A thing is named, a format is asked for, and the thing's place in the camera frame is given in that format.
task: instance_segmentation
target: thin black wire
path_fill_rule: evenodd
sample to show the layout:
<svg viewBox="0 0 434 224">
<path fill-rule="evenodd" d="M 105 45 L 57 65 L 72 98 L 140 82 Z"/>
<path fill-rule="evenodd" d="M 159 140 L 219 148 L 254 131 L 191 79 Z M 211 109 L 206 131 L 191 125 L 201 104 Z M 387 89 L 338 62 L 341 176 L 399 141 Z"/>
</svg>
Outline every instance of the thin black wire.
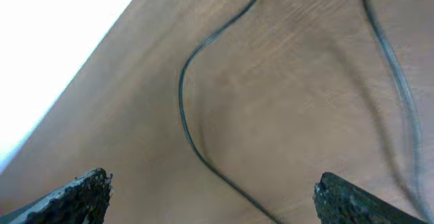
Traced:
<svg viewBox="0 0 434 224">
<path fill-rule="evenodd" d="M 183 66 L 183 68 L 181 70 L 181 74 L 180 74 L 180 78 L 179 78 L 179 87 L 178 87 L 179 109 L 180 109 L 181 121 L 182 121 L 182 126 L 184 127 L 185 135 L 187 137 L 187 140 L 190 143 L 191 148 L 193 149 L 193 151 L 195 152 L 195 154 L 199 158 L 199 160 L 208 169 L 210 169 L 215 175 L 217 175 L 218 177 L 220 177 L 224 182 L 226 182 L 229 186 L 231 186 L 233 189 L 235 189 L 235 191 L 237 191 L 241 196 L 243 196 L 251 204 L 253 204 L 255 207 L 257 207 L 257 209 L 259 209 L 268 218 L 270 218 L 270 220 L 272 220 L 275 223 L 280 224 L 282 222 L 279 221 L 279 219 L 277 217 L 275 217 L 273 214 L 271 214 L 266 208 L 264 208 L 264 206 L 262 206 L 261 204 L 259 204 L 252 196 L 250 196 L 248 193 L 246 193 L 242 188 L 238 187 L 238 185 L 235 184 L 231 179 L 229 179 L 223 173 L 221 173 L 220 171 L 218 171 L 213 165 L 211 165 L 202 156 L 202 154 L 199 152 L 199 150 L 197 150 L 196 145 L 195 145 L 195 143 L 193 141 L 193 138 L 191 137 L 191 134 L 190 134 L 190 131 L 189 131 L 189 127 L 187 126 L 187 120 L 186 120 L 185 112 L 184 112 L 184 102 L 183 102 L 183 99 L 182 99 L 182 89 L 183 89 L 183 86 L 184 86 L 185 72 L 186 72 L 187 68 L 189 67 L 189 65 L 191 64 L 191 61 L 193 61 L 193 59 L 196 57 L 196 55 L 200 51 L 202 51 L 202 49 L 206 45 L 209 45 L 212 42 L 214 42 L 217 39 L 217 37 L 219 37 L 230 25 L 232 25 L 238 19 L 240 19 L 240 17 L 242 17 L 253 6 L 253 4 L 255 4 L 255 2 L 256 2 L 256 0 L 250 0 L 249 3 L 236 16 L 234 16 L 233 18 L 231 18 L 226 24 L 223 24 L 223 26 L 221 26 L 219 29 L 217 29 L 216 31 L 214 31 L 203 43 L 199 44 L 194 49 L 194 51 L 190 54 L 189 58 L 187 59 L 187 61 L 185 62 L 184 66 Z"/>
<path fill-rule="evenodd" d="M 187 126 L 187 121 L 184 112 L 184 103 L 182 98 L 182 89 L 184 85 L 184 77 L 187 68 L 193 61 L 194 57 L 202 51 L 202 49 L 206 46 L 214 42 L 217 37 L 219 37 L 230 25 L 235 23 L 240 17 L 242 17 L 256 2 L 256 0 L 250 0 L 250 2 L 232 19 L 230 19 L 226 24 L 221 26 L 219 29 L 214 31 L 203 43 L 199 44 L 191 53 L 187 61 L 185 62 L 179 80 L 178 87 L 178 100 L 180 107 L 180 116 L 182 121 L 182 126 L 184 127 L 184 132 L 186 134 L 187 140 L 190 143 L 193 151 L 196 156 L 200 159 L 200 161 L 210 169 L 215 175 L 220 177 L 224 182 L 230 185 L 235 191 L 237 191 L 240 195 L 242 195 L 245 199 L 247 199 L 251 204 L 253 204 L 257 209 L 259 209 L 262 213 L 264 213 L 270 220 L 275 223 L 282 223 L 279 221 L 277 217 L 274 217 L 267 209 L 265 209 L 262 205 L 260 205 L 253 197 L 248 195 L 243 189 L 238 187 L 231 179 L 223 175 L 223 173 L 219 172 L 213 165 L 211 165 L 198 151 L 196 145 L 193 141 L 193 138 L 189 132 L 189 127 Z M 374 31 L 375 38 L 380 45 L 382 53 L 386 57 L 387 64 L 389 65 L 393 81 L 395 82 L 395 87 L 398 91 L 399 97 L 401 99 L 404 113 L 410 123 L 410 133 L 412 135 L 412 148 L 413 148 L 413 176 L 412 179 L 414 181 L 415 193 L 412 193 L 412 201 L 414 207 L 421 213 L 421 215 L 428 220 L 430 223 L 434 223 L 434 214 L 431 212 L 429 205 L 427 204 L 427 200 L 425 196 L 422 194 L 422 181 L 420 180 L 421 169 L 420 169 L 420 148 L 422 146 L 422 130 L 420 129 L 420 122 L 418 120 L 418 114 L 416 110 L 416 105 L 414 104 L 411 89 L 407 83 L 406 76 L 404 75 L 401 66 L 397 60 L 397 57 L 393 51 L 393 48 L 389 41 L 386 38 L 386 35 L 382 31 L 376 17 L 374 10 L 372 9 L 372 4 L 370 0 L 362 0 L 363 8 L 365 10 L 366 16 L 368 18 L 369 23 Z"/>
<path fill-rule="evenodd" d="M 414 193 L 411 193 L 411 199 L 415 209 L 429 222 L 434 223 L 434 214 L 429 208 L 425 195 L 422 193 L 423 184 L 421 179 L 421 155 L 420 150 L 422 148 L 422 129 L 420 128 L 420 122 L 418 120 L 418 113 L 416 105 L 414 104 L 412 91 L 407 83 L 406 76 L 399 65 L 398 59 L 393 51 L 393 48 L 386 38 L 385 33 L 382 31 L 380 24 L 377 21 L 370 0 L 361 0 L 368 22 L 371 24 L 374 31 L 375 38 L 381 48 L 386 62 L 389 65 L 392 78 L 395 83 L 396 90 L 401 99 L 403 106 L 403 113 L 409 122 L 409 131 L 411 133 L 412 140 L 412 158 L 413 158 L 413 172 L 412 180 L 414 185 Z"/>
</svg>

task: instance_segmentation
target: black textured object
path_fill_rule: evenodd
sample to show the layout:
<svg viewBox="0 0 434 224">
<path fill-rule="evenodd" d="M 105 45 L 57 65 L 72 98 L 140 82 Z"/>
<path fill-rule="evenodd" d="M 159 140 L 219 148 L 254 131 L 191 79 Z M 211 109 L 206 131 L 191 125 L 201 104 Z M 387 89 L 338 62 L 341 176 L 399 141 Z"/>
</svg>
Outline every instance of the black textured object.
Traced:
<svg viewBox="0 0 434 224">
<path fill-rule="evenodd" d="M 326 172 L 313 195 L 318 218 L 327 223 L 425 223 Z"/>
<path fill-rule="evenodd" d="M 0 217 L 0 223 L 99 224 L 109 207 L 113 188 L 106 171 L 98 168 L 65 186 Z"/>
</svg>

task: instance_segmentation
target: brown wood grain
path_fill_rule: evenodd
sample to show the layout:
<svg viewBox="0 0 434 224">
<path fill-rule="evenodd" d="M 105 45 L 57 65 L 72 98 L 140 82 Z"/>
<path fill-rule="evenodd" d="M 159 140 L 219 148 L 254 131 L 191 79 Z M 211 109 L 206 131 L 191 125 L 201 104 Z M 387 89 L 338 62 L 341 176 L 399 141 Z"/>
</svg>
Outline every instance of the brown wood grain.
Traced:
<svg viewBox="0 0 434 224">
<path fill-rule="evenodd" d="M 103 167 L 106 223 L 269 222 L 201 165 L 178 114 L 186 58 L 247 2 L 133 0 L 0 176 L 0 213 Z M 373 2 L 432 165 L 434 0 Z M 203 152 L 286 223 L 319 223 L 325 171 L 414 214 L 393 178 L 409 162 L 399 102 L 359 0 L 259 0 L 193 61 L 185 105 Z"/>
</svg>

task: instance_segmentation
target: white background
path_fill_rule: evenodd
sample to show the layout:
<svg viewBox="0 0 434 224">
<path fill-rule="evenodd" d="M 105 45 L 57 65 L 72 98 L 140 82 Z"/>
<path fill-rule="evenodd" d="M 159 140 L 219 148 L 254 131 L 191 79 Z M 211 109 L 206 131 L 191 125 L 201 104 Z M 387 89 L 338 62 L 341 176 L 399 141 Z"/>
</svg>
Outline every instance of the white background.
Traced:
<svg viewBox="0 0 434 224">
<path fill-rule="evenodd" d="M 131 0 L 0 0 L 0 173 Z"/>
</svg>

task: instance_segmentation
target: wooden surface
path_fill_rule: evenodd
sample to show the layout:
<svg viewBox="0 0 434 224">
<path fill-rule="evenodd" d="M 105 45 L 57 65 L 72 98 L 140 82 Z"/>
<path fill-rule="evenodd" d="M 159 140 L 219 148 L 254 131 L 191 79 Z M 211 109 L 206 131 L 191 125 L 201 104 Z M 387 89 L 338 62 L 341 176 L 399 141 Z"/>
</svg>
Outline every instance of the wooden surface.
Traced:
<svg viewBox="0 0 434 224">
<path fill-rule="evenodd" d="M 103 167 L 107 223 L 268 223 L 194 156 L 176 94 L 194 47 L 247 2 L 133 0 L 0 176 L 0 213 Z M 432 165 L 434 0 L 373 2 Z M 198 55 L 185 90 L 204 153 L 282 221 L 319 223 L 325 171 L 414 213 L 392 173 L 408 161 L 399 103 L 359 0 L 259 0 Z"/>
</svg>

